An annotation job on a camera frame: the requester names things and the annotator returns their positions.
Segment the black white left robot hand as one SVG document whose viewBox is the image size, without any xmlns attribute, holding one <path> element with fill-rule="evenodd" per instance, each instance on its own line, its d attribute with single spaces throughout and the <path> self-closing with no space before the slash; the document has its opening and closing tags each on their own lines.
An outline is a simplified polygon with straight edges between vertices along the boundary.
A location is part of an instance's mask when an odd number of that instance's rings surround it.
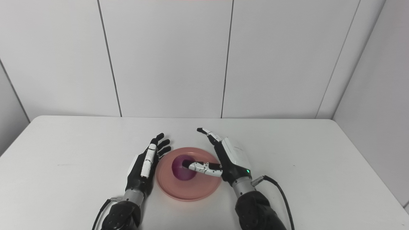
<svg viewBox="0 0 409 230">
<path fill-rule="evenodd" d="M 165 134 L 160 133 L 153 138 L 141 154 L 134 157 L 127 175 L 125 190 L 135 189 L 148 197 L 153 189 L 153 179 L 160 160 L 171 151 L 170 140 L 164 139 Z"/>
</svg>

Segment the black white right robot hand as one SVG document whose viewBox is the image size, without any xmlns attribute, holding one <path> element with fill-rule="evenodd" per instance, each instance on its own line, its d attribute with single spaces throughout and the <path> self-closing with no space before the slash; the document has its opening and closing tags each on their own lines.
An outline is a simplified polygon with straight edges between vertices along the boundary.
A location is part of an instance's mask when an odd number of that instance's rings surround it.
<svg viewBox="0 0 409 230">
<path fill-rule="evenodd" d="M 252 185 L 251 170 L 246 155 L 238 153 L 238 149 L 232 145 L 228 137 L 221 138 L 203 127 L 197 128 L 197 132 L 206 135 L 214 147 L 219 163 L 183 160 L 182 166 L 208 176 L 221 177 L 233 188 L 241 186 L 252 190 L 254 185 Z"/>
</svg>

